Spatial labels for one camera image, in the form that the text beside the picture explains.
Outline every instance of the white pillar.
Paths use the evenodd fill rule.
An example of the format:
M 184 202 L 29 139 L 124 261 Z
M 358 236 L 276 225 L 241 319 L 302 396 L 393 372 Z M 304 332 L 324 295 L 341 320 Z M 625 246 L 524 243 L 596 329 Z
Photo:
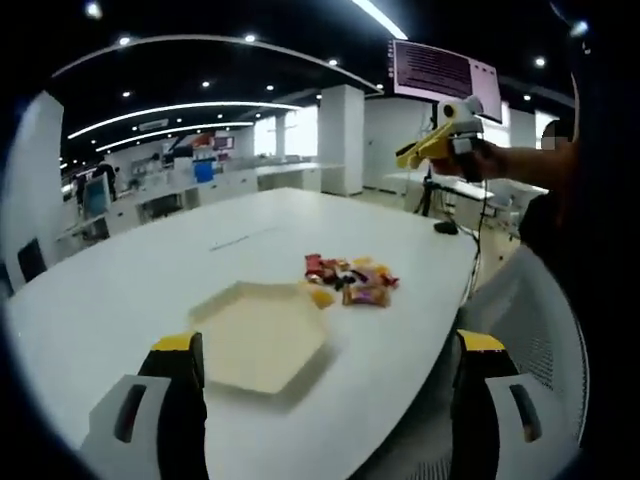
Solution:
M 512 147 L 536 148 L 536 116 L 533 113 L 511 110 L 509 136 Z
M 338 195 L 362 192 L 364 92 L 349 85 L 322 91 L 318 111 L 318 161 L 344 165 L 326 169 L 322 190 Z
M 57 261 L 55 238 L 62 218 L 60 137 L 64 109 L 41 93 L 22 116 L 2 188 L 2 260 L 14 290 L 24 285 L 18 251 L 38 240 L 45 265 Z
M 276 157 L 284 158 L 284 115 L 276 117 Z

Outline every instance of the hexagonal tray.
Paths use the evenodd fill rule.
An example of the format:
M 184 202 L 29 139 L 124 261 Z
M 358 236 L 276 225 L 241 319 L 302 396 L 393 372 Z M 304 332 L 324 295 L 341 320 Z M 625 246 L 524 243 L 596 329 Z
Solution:
M 275 394 L 327 339 L 322 312 L 299 285 L 238 282 L 189 312 L 202 332 L 205 377 Z

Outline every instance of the ceiling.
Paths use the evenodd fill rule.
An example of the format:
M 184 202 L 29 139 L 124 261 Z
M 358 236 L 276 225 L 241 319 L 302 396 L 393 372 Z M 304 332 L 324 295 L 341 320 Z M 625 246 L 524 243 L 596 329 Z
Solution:
M 571 95 L 562 48 L 566 27 L 544 0 L 484 0 L 465 2 L 463 7 L 447 0 L 372 3 L 411 41 L 495 65 L 501 76 L 522 82 L 525 89 L 537 85 Z M 317 102 L 316 94 L 322 88 L 345 82 L 365 93 L 375 92 L 304 59 L 255 45 L 202 40 L 131 44 L 48 78 L 84 55 L 117 45 L 123 35 L 137 40 L 176 34 L 243 38 L 253 33 L 259 42 L 320 60 L 335 58 L 344 70 L 373 85 L 386 85 L 386 51 L 392 35 L 352 0 L 102 0 L 99 5 L 99 20 L 86 16 L 82 1 L 26 6 L 30 29 L 24 34 L 34 46 L 30 52 L 27 49 L 21 65 L 37 70 L 41 86 L 65 108 L 65 158 L 80 156 L 91 161 L 98 157 L 96 147 L 133 136 L 133 126 L 151 120 L 166 118 L 171 128 L 251 121 L 258 111 L 263 116 L 271 113 L 253 107 L 176 110 L 117 122 L 73 140 L 66 138 L 88 125 L 137 110 L 205 101 L 280 101 L 304 106 Z M 538 55 L 547 60 L 543 69 L 534 65 Z M 202 86 L 204 81 L 210 83 L 208 88 Z M 268 85 L 274 89 L 268 91 Z M 536 96 L 524 102 L 526 92 L 520 90 L 501 86 L 503 97 L 517 108 L 563 109 Z M 125 91 L 131 92 L 127 98 L 122 96 Z

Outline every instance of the blue container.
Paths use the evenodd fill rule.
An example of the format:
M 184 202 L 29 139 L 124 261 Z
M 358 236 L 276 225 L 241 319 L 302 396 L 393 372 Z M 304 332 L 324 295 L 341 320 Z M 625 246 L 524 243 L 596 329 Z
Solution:
M 213 180 L 213 166 L 211 160 L 203 162 L 193 162 L 193 174 L 196 177 L 196 182 L 206 183 Z

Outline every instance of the window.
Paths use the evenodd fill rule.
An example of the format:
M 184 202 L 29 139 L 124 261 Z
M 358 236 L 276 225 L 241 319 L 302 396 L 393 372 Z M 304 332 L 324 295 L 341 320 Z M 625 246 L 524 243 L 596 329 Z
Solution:
M 318 155 L 318 107 L 288 112 L 284 128 L 285 155 Z
M 495 143 L 499 147 L 510 147 L 511 138 L 509 131 L 511 129 L 511 115 L 509 104 L 502 102 L 502 124 L 480 117 L 482 126 L 484 127 L 484 139 L 488 142 Z
M 253 154 L 276 154 L 276 117 L 256 122 L 253 128 Z
M 542 144 L 542 134 L 545 127 L 553 120 L 558 120 L 558 117 L 554 117 L 548 113 L 536 111 L 536 148 L 540 150 Z

